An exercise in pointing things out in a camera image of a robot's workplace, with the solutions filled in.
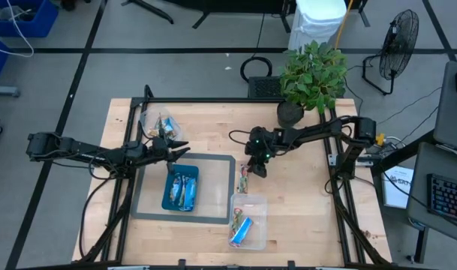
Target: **green leafy plant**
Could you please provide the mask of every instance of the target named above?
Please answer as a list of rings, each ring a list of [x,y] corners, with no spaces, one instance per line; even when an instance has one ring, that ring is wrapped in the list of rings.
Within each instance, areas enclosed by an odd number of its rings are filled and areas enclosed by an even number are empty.
[[[343,97],[346,58],[339,49],[313,40],[304,50],[288,50],[289,61],[281,75],[281,94],[287,101],[305,110],[335,108],[336,98]]]

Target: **clear plastic container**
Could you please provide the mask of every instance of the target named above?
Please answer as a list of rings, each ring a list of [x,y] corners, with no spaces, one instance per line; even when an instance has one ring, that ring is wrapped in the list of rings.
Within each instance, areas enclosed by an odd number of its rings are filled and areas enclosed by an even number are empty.
[[[247,232],[245,239],[238,247],[230,244],[232,237],[232,225],[235,209],[241,209],[243,217],[241,222],[250,218],[253,224]],[[250,194],[234,194],[231,197],[230,225],[228,233],[228,243],[232,248],[261,251],[266,246],[266,214],[267,202],[264,196]]]

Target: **black plant pot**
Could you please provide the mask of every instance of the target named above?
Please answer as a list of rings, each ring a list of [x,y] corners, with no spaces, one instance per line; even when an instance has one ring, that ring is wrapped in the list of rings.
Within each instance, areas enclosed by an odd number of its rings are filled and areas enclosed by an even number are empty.
[[[282,101],[276,108],[278,124],[282,128],[291,128],[303,118],[303,107],[287,101]]]

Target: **potted plant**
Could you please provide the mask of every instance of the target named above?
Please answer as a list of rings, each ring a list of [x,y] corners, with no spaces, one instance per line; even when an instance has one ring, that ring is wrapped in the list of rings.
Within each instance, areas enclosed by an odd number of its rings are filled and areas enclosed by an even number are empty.
[[[339,49],[317,41],[299,50],[288,50],[289,60],[281,75],[281,94],[286,98],[277,108],[278,123],[292,127],[303,117],[304,110],[335,108],[336,98],[343,97],[346,58]]]

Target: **white container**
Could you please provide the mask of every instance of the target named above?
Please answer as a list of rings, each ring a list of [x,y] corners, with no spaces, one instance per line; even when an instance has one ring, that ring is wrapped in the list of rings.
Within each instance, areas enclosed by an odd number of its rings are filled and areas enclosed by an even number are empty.
[[[250,218],[253,221],[253,224],[241,245],[239,247],[231,246],[232,248],[254,251],[262,251],[265,249],[267,208],[268,205],[264,196],[237,193],[231,196],[229,228],[233,225],[233,212],[235,209],[241,209],[243,211],[243,220],[245,218]]]
[[[289,50],[297,50],[313,40],[319,44],[337,32],[347,12],[344,0],[296,0]]]

